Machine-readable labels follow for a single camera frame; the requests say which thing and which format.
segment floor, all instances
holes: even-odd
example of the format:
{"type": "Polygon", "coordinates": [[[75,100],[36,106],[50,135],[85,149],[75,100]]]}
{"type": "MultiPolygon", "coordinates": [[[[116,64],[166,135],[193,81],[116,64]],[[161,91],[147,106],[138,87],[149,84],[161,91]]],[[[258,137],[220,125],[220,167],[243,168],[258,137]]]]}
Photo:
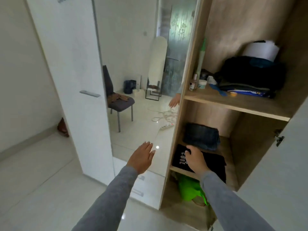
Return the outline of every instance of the floor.
{"type": "Polygon", "coordinates": [[[113,156],[128,161],[129,157],[144,141],[151,141],[156,153],[149,171],[165,176],[174,127],[165,130],[160,130],[160,128],[170,123],[175,124],[179,106],[170,109],[168,105],[172,97],[169,96],[163,95],[159,101],[145,99],[144,93],[138,96],[129,96],[135,100],[133,105],[134,121],[131,120],[130,108],[120,112],[120,133],[118,131],[117,112],[113,111],[111,114],[110,109],[108,109],[113,156]]]}
{"type": "MultiPolygon", "coordinates": [[[[106,189],[82,174],[70,139],[58,133],[1,161],[0,185],[1,231],[69,231],[106,189]]],[[[194,230],[133,199],[124,213],[120,231],[194,230]]]]}

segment drawer handle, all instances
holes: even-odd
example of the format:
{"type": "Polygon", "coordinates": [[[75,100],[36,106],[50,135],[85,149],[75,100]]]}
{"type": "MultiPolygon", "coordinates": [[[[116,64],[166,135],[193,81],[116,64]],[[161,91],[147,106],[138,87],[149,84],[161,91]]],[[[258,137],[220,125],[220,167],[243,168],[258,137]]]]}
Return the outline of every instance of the drawer handle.
{"type": "Polygon", "coordinates": [[[80,91],[81,94],[85,94],[85,95],[89,95],[89,96],[93,96],[93,97],[100,97],[100,94],[97,94],[97,93],[94,93],[94,92],[89,92],[89,91],[86,91],[86,90],[82,90],[80,91]]]}
{"type": "Polygon", "coordinates": [[[137,195],[139,195],[139,196],[141,196],[141,197],[143,197],[143,196],[144,196],[144,193],[143,193],[143,192],[141,192],[141,191],[139,191],[139,190],[132,189],[132,192],[133,192],[133,193],[135,193],[135,194],[137,194],[137,195]]]}
{"type": "Polygon", "coordinates": [[[143,176],[143,175],[139,175],[139,176],[138,176],[138,178],[139,178],[140,180],[144,181],[145,176],[143,176]]]}

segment hand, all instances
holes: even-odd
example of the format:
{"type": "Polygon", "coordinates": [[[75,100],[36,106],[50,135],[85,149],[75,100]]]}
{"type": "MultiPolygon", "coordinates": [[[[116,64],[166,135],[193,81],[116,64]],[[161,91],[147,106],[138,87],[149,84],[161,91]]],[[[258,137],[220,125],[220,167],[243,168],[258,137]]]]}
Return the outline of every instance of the hand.
{"type": "Polygon", "coordinates": [[[137,148],[127,162],[127,166],[133,167],[138,174],[144,173],[152,163],[152,159],[155,153],[151,151],[153,144],[150,142],[144,142],[137,148]]]}
{"type": "Polygon", "coordinates": [[[210,169],[206,165],[206,162],[203,158],[202,152],[191,145],[186,146],[190,151],[192,152],[191,154],[189,151],[185,151],[185,158],[187,161],[188,166],[197,174],[199,178],[206,172],[209,171],[210,169]]]}
{"type": "Polygon", "coordinates": [[[170,108],[174,108],[176,105],[178,105],[180,103],[180,100],[181,100],[181,94],[180,93],[176,93],[175,96],[170,101],[169,107],[170,108]]]}

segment open cabinet door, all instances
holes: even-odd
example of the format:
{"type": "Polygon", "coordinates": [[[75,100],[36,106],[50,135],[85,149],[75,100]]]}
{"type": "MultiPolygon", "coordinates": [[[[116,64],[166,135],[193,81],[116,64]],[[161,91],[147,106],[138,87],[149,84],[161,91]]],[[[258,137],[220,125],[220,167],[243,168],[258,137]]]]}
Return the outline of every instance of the open cabinet door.
{"type": "Polygon", "coordinates": [[[108,185],[114,168],[92,0],[27,2],[83,173],[108,185]]]}
{"type": "MultiPolygon", "coordinates": [[[[238,191],[275,230],[307,230],[308,99],[238,191]]],[[[216,222],[214,230],[222,230],[216,222]]]]}

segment chair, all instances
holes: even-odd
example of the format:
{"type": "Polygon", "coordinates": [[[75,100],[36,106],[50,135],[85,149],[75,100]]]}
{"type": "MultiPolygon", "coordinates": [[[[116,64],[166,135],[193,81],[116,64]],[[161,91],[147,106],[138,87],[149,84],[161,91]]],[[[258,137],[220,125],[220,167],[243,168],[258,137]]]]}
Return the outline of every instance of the chair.
{"type": "MultiPolygon", "coordinates": [[[[113,92],[113,84],[111,81],[111,78],[109,76],[109,72],[107,69],[107,66],[103,66],[103,76],[104,76],[104,81],[105,81],[105,89],[106,89],[106,97],[112,95],[113,92]]],[[[108,105],[108,108],[111,108],[110,113],[112,114],[112,110],[114,109],[115,111],[118,112],[118,128],[119,132],[121,132],[121,125],[120,125],[120,112],[123,110],[131,107],[132,108],[132,121],[133,121],[133,104],[135,103],[133,98],[129,98],[128,101],[124,101],[121,99],[118,99],[108,105]]]]}

